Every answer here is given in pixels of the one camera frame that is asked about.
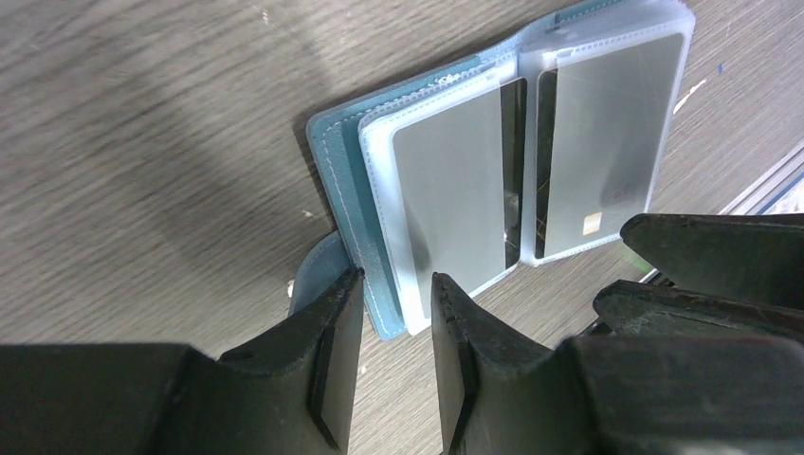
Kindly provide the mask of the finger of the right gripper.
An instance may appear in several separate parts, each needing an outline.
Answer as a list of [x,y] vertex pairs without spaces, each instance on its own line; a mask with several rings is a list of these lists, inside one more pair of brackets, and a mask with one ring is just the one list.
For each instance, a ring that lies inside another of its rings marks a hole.
[[624,243],[677,286],[756,304],[803,307],[803,215],[644,213]]
[[620,336],[727,337],[803,340],[803,312],[754,305],[675,287],[617,281],[594,298],[593,309]]

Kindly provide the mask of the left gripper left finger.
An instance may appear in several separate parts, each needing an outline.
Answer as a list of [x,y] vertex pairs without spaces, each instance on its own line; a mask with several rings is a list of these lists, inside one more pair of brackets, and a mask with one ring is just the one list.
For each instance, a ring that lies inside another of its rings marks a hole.
[[218,358],[176,343],[1,349],[5,454],[344,454],[363,274]]

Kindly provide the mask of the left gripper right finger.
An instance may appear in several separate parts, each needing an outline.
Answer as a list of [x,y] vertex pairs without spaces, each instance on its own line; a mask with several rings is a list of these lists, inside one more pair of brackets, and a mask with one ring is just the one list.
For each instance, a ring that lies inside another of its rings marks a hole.
[[547,348],[432,278],[447,454],[799,454],[803,340],[568,337]]

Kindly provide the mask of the dark grey credit card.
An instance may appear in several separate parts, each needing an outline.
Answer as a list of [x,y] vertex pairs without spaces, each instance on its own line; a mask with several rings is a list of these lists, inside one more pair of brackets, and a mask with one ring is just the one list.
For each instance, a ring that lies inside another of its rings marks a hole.
[[539,74],[536,259],[617,237],[645,211],[684,49],[673,33]]

